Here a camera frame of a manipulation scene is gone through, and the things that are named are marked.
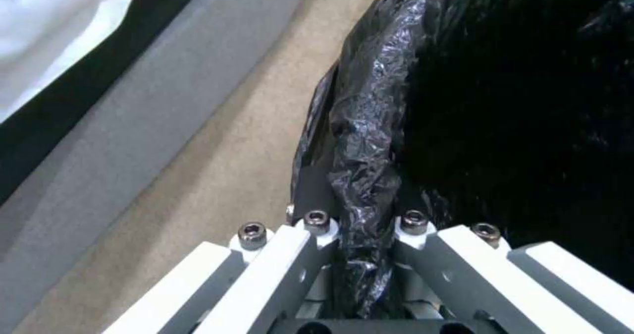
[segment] beige carpet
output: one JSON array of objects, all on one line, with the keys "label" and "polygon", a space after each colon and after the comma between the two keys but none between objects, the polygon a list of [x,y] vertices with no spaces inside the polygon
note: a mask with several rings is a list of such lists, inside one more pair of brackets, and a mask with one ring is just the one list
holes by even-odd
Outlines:
[{"label": "beige carpet", "polygon": [[284,221],[320,77],[372,0],[304,0],[281,40],[17,333],[101,332],[202,241]]}]

